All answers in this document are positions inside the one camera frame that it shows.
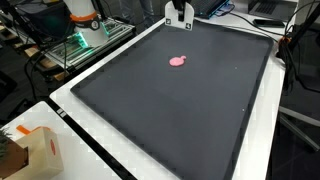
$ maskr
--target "white tabletop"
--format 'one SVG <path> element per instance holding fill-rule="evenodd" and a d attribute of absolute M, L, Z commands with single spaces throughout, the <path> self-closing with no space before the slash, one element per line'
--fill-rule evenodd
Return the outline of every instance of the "white tabletop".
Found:
<path fill-rule="evenodd" d="M 121 179 L 45 102 L 36 104 L 4 127 L 13 140 L 23 136 L 16 130 L 18 125 L 29 130 L 46 126 L 57 134 L 64 171 L 52 180 Z"/>
<path fill-rule="evenodd" d="M 253 16 L 247 14 L 237 14 L 249 20 L 254 19 Z M 119 53 L 139 41 L 146 34 L 163 24 L 163 22 L 164 20 L 159 21 L 50 95 L 50 98 L 54 102 L 65 110 L 70 117 L 82 126 L 139 180 L 172 180 L 178 178 L 82 103 L 70 92 L 70 89 L 108 61 L 112 60 Z M 242 19 L 232 15 L 214 18 L 206 22 L 257 30 Z M 269 30 L 284 33 L 283 28 L 269 28 Z M 239 154 L 236 170 L 233 175 L 234 180 L 262 180 L 265 179 L 266 176 L 285 72 L 282 61 L 274 56 L 276 49 L 277 47 L 275 45 L 262 77 Z"/>

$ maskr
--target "black tray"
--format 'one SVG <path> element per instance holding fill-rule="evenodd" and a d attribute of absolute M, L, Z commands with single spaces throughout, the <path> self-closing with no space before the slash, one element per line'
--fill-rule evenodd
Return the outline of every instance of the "black tray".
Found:
<path fill-rule="evenodd" d="M 272 45 L 200 22 L 162 25 L 72 92 L 178 177 L 231 179 Z"/>

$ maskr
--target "white surface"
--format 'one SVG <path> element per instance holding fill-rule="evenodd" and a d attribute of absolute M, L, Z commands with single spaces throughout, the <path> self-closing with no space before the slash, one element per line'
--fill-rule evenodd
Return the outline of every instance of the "white surface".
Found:
<path fill-rule="evenodd" d="M 254 19 L 254 17 L 246 14 L 237 14 L 250 20 Z M 54 102 L 64 109 L 80 126 L 82 126 L 139 180 L 171 180 L 178 178 L 130 142 L 103 118 L 84 105 L 70 92 L 70 89 L 163 22 L 164 19 L 50 95 L 50 98 Z M 206 22 L 256 30 L 242 19 L 231 15 L 214 18 Z M 284 32 L 284 29 L 270 30 L 281 33 Z M 266 176 L 285 72 L 282 61 L 274 56 L 276 49 L 277 47 L 275 46 L 267 62 L 236 165 L 233 176 L 234 180 L 263 180 Z"/>
<path fill-rule="evenodd" d="M 170 1 L 166 4 L 166 7 L 165 7 L 165 18 L 166 18 L 167 26 L 173 26 L 176 28 L 191 31 L 193 27 L 194 9 L 189 3 L 186 3 L 184 21 L 181 22 L 179 21 L 178 10 L 174 8 L 172 1 Z"/>
<path fill-rule="evenodd" d="M 64 171 L 52 180 L 121 179 L 46 103 L 36 104 L 4 127 L 13 140 L 23 136 L 18 125 L 29 130 L 47 126 L 57 134 Z"/>

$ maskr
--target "pink object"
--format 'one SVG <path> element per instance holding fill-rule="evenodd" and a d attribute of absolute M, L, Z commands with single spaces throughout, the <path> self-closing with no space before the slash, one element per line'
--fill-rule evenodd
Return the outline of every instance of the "pink object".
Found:
<path fill-rule="evenodd" d="M 174 57 L 174 58 L 170 59 L 169 63 L 171 66 L 182 66 L 186 59 L 187 59 L 186 56 Z"/>

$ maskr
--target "cable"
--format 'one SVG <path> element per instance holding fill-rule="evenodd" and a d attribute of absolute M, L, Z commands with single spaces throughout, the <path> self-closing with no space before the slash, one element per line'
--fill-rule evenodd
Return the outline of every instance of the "cable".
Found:
<path fill-rule="evenodd" d="M 300 65 L 301 65 L 301 48 L 300 43 L 298 42 L 298 51 L 299 51 L 299 62 L 298 62 L 298 75 L 300 74 Z"/>
<path fill-rule="evenodd" d="M 269 37 L 270 39 L 272 39 L 273 41 L 275 41 L 276 43 L 278 43 L 278 41 L 276 39 L 274 39 L 273 37 L 269 36 L 268 34 L 264 33 L 264 32 L 261 32 L 261 31 L 255 31 L 255 30 L 252 30 L 252 29 L 247 29 L 247 28 L 243 28 L 243 27 L 236 27 L 236 26 L 225 26 L 225 25 L 222 25 L 223 27 L 227 27 L 227 28 L 237 28 L 237 29 L 243 29 L 243 30 L 247 30 L 247 31 L 252 31 L 252 32 L 256 32 L 256 33 L 260 33 L 260 34 L 263 34 L 267 37 Z"/>
<path fill-rule="evenodd" d="M 320 91 L 317 89 L 312 89 L 312 88 L 307 87 L 305 85 L 305 83 L 303 82 L 303 80 L 300 78 L 299 70 L 297 70 L 297 68 L 294 64 L 293 55 L 292 55 L 292 52 L 288 46 L 288 42 L 286 40 L 280 41 L 279 52 L 281 53 L 280 56 L 286 65 L 284 90 L 288 91 L 289 89 L 292 89 L 294 80 L 297 80 L 304 89 L 306 89 L 308 91 L 320 93 Z"/>
<path fill-rule="evenodd" d="M 39 91 L 40 93 L 42 93 L 42 94 L 46 94 L 46 93 L 43 92 L 42 90 L 40 90 L 40 89 L 35 85 L 35 83 L 34 83 L 34 81 L 33 81 L 33 72 L 34 72 L 34 69 L 35 69 L 36 65 L 42 60 L 42 57 L 43 57 L 46 53 L 48 53 L 49 50 L 50 50 L 50 49 L 47 49 L 47 50 L 44 51 L 43 53 L 40 52 L 41 54 L 39 55 L 39 57 L 37 58 L 37 60 L 35 60 L 35 62 L 33 63 L 33 66 L 32 66 L 31 71 L 30 71 L 30 79 L 31 79 L 31 82 L 32 82 L 34 88 L 35 88 L 37 91 Z"/>
<path fill-rule="evenodd" d="M 291 22 L 291 20 L 293 19 L 293 17 L 299 12 L 299 11 L 301 11 L 303 8 L 305 8 L 306 6 L 309 6 L 309 5 L 313 5 L 313 4 L 315 4 L 315 3 L 320 3 L 320 1 L 313 1 L 313 2 L 311 2 L 311 3 L 307 3 L 307 4 L 305 4 L 305 5 L 303 5 L 301 8 L 299 8 L 296 12 L 294 12 L 291 16 L 290 16 L 290 18 L 289 18 L 289 20 L 288 20 L 288 23 L 287 23 L 287 25 L 286 25 L 286 28 L 285 28 L 285 31 L 284 31 L 284 36 L 285 37 L 287 37 L 287 33 L 289 32 L 288 31 L 288 25 L 289 25 L 289 23 Z"/>
<path fill-rule="evenodd" d="M 230 12 L 232 12 L 236 6 L 234 5 L 234 2 L 232 2 L 232 4 L 228 4 L 228 6 L 230 6 L 230 5 L 231 5 L 231 9 L 229 11 L 219 10 L 218 12 L 222 12 L 222 14 L 220 14 L 220 15 L 216 14 L 215 16 L 222 17 L 222 16 L 225 16 L 225 15 L 229 14 Z"/>
<path fill-rule="evenodd" d="M 305 21 L 308 19 L 308 17 L 309 17 L 309 15 L 310 15 L 310 12 L 311 12 L 311 10 L 312 10 L 312 8 L 313 8 L 313 5 L 314 5 L 314 2 L 315 2 L 316 0 L 313 0 L 312 1 L 312 5 L 310 6 L 310 8 L 309 8 L 309 11 L 308 11 L 308 13 L 307 13 L 307 16 L 306 16 L 306 19 L 305 19 Z"/>
<path fill-rule="evenodd" d="M 39 32 L 41 34 L 44 34 L 44 35 L 46 35 L 48 37 L 51 37 L 51 38 L 54 38 L 54 39 L 60 39 L 60 40 L 56 40 L 56 41 L 49 42 L 49 43 L 54 43 L 54 42 L 60 42 L 61 43 L 61 41 L 64 41 L 64 39 L 66 38 L 66 36 L 67 36 L 67 34 L 68 34 L 68 32 L 70 31 L 70 28 L 71 28 L 71 21 L 69 21 L 67 29 L 66 29 L 66 32 L 63 35 L 63 37 L 61 38 L 61 37 L 50 35 L 50 34 L 47 34 L 47 33 L 43 32 L 43 31 L 41 31 L 40 29 L 35 27 L 32 23 L 29 23 L 29 24 L 33 27 L 34 30 L 36 30 L 37 32 Z"/>
<path fill-rule="evenodd" d="M 246 18 L 242 17 L 242 16 L 239 16 L 239 15 L 234 14 L 234 13 L 232 13 L 232 12 L 230 12 L 229 14 L 243 19 L 243 20 L 246 21 L 248 24 L 250 24 L 251 26 L 253 26 L 253 27 L 255 27 L 255 28 L 257 28 L 257 29 L 259 29 L 259 30 L 261 30 L 261 31 L 264 31 L 264 32 L 267 32 L 267 33 L 271 33 L 271 34 L 275 34 L 275 35 L 278 35 L 278 36 L 283 36 L 283 34 L 279 34 L 279 33 L 276 33 L 276 32 L 272 32 L 272 31 L 268 31 L 268 30 L 264 30 L 264 29 L 262 29 L 262 28 L 259 28 L 259 27 L 255 26 L 254 24 L 252 24 L 250 21 L 248 21 Z"/>
<path fill-rule="evenodd" d="M 16 33 L 17 33 L 18 38 L 22 41 L 14 19 L 12 19 L 12 26 L 13 26 L 14 29 L 16 30 Z"/>
<path fill-rule="evenodd" d="M 23 70 L 24 70 L 24 73 L 25 73 L 25 75 L 27 76 L 28 81 L 29 81 L 29 83 L 30 83 L 30 85 L 31 85 L 32 97 L 33 97 L 33 99 L 37 102 L 38 100 L 37 100 L 35 88 L 34 88 L 34 85 L 33 85 L 32 80 L 31 80 L 31 78 L 30 78 L 30 76 L 29 76 L 29 74 L 28 74 L 28 64 L 31 62 L 31 59 L 33 58 L 33 56 L 31 56 L 31 57 L 28 59 L 28 61 L 25 63 Z"/>
<path fill-rule="evenodd" d="M 112 19 L 113 19 L 113 17 L 115 17 L 115 16 L 112 15 L 112 12 L 111 12 L 109 3 L 108 3 L 106 0 L 103 0 L 103 2 L 107 5 L 108 10 L 109 10 L 109 14 L 110 14 L 110 16 L 111 16 Z M 162 16 L 162 15 L 152 15 L 152 16 L 153 16 L 153 17 L 164 17 L 164 16 Z M 132 25 L 133 25 L 133 26 L 138 26 L 138 25 L 144 23 L 146 20 L 147 20 L 147 19 L 144 19 L 142 22 L 139 22 L 139 23 L 136 23 L 136 24 L 132 24 Z M 117 24 L 126 24 L 126 23 L 119 23 L 119 22 L 117 22 L 115 19 L 113 19 L 113 21 L 114 21 L 115 23 L 117 23 Z"/>
<path fill-rule="evenodd" d="M 28 37 L 27 37 L 26 44 L 28 44 L 28 42 L 29 42 L 29 38 L 30 38 L 30 36 L 28 36 Z"/>

